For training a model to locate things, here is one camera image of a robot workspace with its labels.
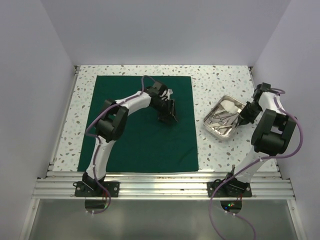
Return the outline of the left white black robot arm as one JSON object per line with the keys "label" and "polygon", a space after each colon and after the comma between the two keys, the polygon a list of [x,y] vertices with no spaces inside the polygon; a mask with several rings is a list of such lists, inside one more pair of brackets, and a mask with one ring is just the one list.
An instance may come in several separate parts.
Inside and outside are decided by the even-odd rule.
{"label": "left white black robot arm", "polygon": [[177,121],[173,90],[164,83],[155,81],[152,86],[142,89],[123,99],[104,102],[101,113],[87,127],[85,134],[95,138],[95,147],[90,164],[82,176],[81,183],[92,196],[99,196],[107,189],[103,181],[106,167],[116,141],[123,135],[128,117],[145,108],[153,108],[158,120],[170,123]]}

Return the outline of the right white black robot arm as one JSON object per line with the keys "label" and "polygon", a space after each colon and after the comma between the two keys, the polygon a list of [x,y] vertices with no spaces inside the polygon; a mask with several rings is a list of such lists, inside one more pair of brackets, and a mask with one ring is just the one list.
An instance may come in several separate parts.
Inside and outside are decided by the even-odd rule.
{"label": "right white black robot arm", "polygon": [[262,117],[252,134],[250,151],[225,177],[222,189],[227,196],[237,197],[247,192],[258,169],[267,160],[286,151],[296,122],[282,109],[280,95],[278,89],[263,82],[254,90],[253,101],[240,112],[239,126],[253,124],[259,114]]}

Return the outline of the steel instrument tray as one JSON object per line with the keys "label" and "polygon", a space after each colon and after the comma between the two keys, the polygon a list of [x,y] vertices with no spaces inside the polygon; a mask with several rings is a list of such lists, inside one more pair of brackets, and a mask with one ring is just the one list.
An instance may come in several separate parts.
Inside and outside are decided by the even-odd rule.
{"label": "steel instrument tray", "polygon": [[221,140],[228,140],[238,128],[238,117],[245,104],[230,95],[222,96],[203,119],[204,129]]}

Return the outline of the green surgical cloth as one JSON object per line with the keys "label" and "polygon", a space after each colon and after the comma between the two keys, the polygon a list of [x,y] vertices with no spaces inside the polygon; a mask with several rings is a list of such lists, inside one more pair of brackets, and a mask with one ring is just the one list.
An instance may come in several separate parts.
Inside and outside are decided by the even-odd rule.
{"label": "green surgical cloth", "polygon": [[[86,127],[100,114],[105,100],[120,100],[141,89],[141,76],[97,76]],[[198,144],[190,76],[152,76],[162,82],[175,99],[172,124],[158,120],[157,111],[141,109],[128,117],[125,130],[113,146],[106,171],[116,173],[197,172]],[[96,138],[84,136],[78,172],[84,172],[94,153]]]}

